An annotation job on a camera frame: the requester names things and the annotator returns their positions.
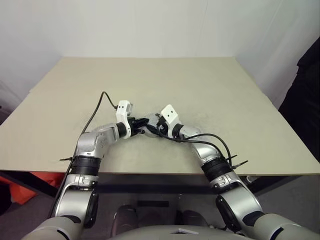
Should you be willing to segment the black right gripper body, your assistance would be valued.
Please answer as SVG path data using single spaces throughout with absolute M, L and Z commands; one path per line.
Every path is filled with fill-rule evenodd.
M 160 137 L 168 138 L 168 130 L 169 127 L 166 123 L 166 120 L 163 116 L 161 116 L 156 123 L 157 133 Z

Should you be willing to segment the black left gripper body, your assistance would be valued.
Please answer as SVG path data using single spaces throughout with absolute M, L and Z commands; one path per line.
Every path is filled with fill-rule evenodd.
M 137 129 L 140 129 L 141 125 L 140 124 L 136 124 L 136 119 L 135 117 L 129 117 L 128 118 L 128 123 L 131 129 L 131 134 L 130 136 L 133 137 L 135 135 L 137 135 Z

